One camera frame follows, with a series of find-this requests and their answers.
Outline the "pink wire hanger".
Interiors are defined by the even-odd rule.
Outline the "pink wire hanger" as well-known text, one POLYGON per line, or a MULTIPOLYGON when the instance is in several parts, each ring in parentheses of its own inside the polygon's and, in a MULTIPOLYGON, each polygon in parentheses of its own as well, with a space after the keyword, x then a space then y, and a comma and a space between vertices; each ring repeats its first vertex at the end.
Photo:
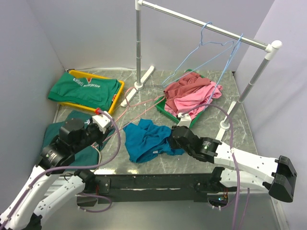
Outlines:
POLYGON ((124 110, 124 112, 115 120, 115 122, 117 122, 119 119, 121 119, 123 117, 123 115, 132 107, 136 107, 138 105, 142 105, 142 104, 146 104, 146 103, 149 103, 151 101, 155 101, 157 100, 158 98, 160 98, 162 95, 158 95, 156 98, 153 98, 153 99, 149 99, 147 101, 143 101, 143 102, 139 102, 139 103, 136 103, 136 104, 130 104, 130 102, 128 102, 128 96, 127 94, 129 92, 131 92, 132 90, 137 90, 136 87, 130 87, 126 90, 125 94, 124 94, 124 102, 127 103, 127 106, 126 106, 126 109, 124 110))

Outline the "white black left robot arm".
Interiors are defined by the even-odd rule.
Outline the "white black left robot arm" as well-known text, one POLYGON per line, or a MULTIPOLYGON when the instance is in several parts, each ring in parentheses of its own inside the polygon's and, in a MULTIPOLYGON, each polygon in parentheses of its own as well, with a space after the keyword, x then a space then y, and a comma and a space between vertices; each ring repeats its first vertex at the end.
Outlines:
POLYGON ((43 148, 40 160, 18 196, 0 216, 2 230, 39 230, 46 220, 70 198, 89 193, 96 185, 93 166, 72 166, 75 155, 93 143, 102 144, 117 127, 106 115, 94 115, 87 125, 73 118, 64 123, 51 143, 43 148))

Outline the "teal blue t shirt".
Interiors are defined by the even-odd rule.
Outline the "teal blue t shirt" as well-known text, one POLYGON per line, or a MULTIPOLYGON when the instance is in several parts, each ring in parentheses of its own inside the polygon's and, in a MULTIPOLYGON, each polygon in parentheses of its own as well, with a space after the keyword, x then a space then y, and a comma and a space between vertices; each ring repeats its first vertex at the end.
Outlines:
POLYGON ((155 125, 152 120, 141 119, 138 124, 130 123, 123 130, 125 147, 133 163, 151 161, 161 153, 176 156, 185 152, 183 149, 171 148, 168 142, 171 128, 155 125))

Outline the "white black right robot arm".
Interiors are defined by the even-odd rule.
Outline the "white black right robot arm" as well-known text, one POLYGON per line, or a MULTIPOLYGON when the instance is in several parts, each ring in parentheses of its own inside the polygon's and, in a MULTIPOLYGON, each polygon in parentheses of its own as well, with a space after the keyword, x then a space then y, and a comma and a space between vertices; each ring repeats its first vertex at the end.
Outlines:
POLYGON ((213 190, 241 187, 268 191, 282 202, 294 199, 297 172, 286 156, 271 158, 255 155, 209 137, 198 137, 186 126, 173 126, 168 137, 170 147, 183 149, 189 156, 224 168, 210 179, 213 190))

